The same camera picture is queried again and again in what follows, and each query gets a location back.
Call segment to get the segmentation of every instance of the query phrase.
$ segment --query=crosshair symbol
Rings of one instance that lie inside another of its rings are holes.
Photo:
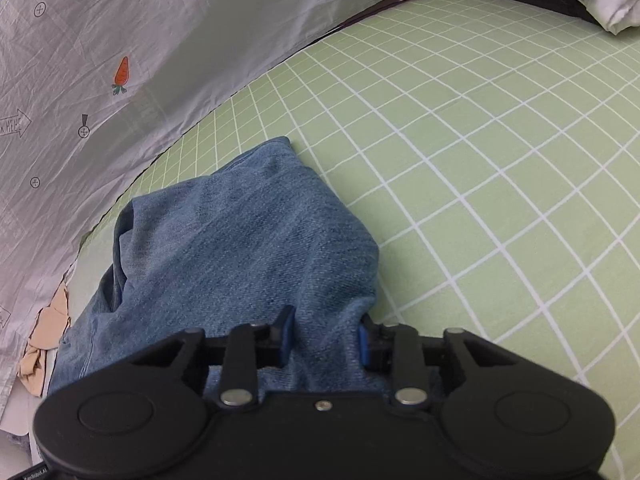
[[[78,128],[78,135],[80,136],[81,139],[86,139],[91,133],[91,130],[86,125],[86,119],[88,116],[89,115],[87,114],[82,114],[82,126]]]
[[[47,10],[47,4],[45,2],[40,2],[36,5],[36,8],[33,9],[33,15],[36,18],[39,18],[44,14],[44,11]]]

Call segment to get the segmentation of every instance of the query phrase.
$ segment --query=denim fabric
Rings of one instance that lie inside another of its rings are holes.
[[[379,390],[360,367],[356,327],[375,302],[378,248],[285,137],[216,173],[133,199],[113,265],[62,338],[50,392],[189,327],[220,336],[296,307],[283,370],[260,390]],[[205,394],[220,368],[210,371]]]

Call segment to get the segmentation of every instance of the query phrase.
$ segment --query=beige cloth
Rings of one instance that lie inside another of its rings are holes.
[[[58,348],[66,327],[69,326],[66,285],[61,283],[49,306],[38,314],[36,326],[27,341],[24,356],[18,364],[18,378],[31,395],[42,396],[45,382],[47,350]]]

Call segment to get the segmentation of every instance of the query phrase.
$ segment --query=green grid mat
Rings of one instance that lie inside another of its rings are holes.
[[[406,2],[221,104],[94,233],[286,135],[380,246],[376,320],[463,326],[588,384],[618,422],[604,474],[638,480],[639,40],[509,0]]]

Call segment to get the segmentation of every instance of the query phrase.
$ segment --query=printed arrow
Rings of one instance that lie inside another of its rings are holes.
[[[30,124],[31,119],[18,108],[17,115],[0,119],[0,137],[13,134],[18,134],[21,137]]]

